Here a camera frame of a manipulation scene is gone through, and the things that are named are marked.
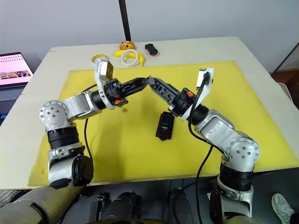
sneaker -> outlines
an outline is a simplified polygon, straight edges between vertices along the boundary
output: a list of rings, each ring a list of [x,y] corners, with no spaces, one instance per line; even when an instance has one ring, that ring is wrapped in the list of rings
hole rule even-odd
[[[289,224],[290,217],[295,212],[291,209],[286,199],[281,194],[276,193],[272,196],[271,202],[272,208],[276,215],[280,218],[282,224]]]

banana toy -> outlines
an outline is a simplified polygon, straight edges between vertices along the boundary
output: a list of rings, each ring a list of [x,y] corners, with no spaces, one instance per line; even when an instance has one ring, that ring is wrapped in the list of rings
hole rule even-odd
[[[124,52],[125,50],[117,50],[116,52],[113,53],[113,55],[115,57],[121,57],[122,53]],[[144,66],[144,62],[145,62],[145,57],[143,56],[142,53],[138,52],[138,55],[139,55],[139,63],[140,63],[140,66],[143,67]],[[128,54],[126,55],[126,57],[131,57],[131,58],[135,58],[135,54]]]

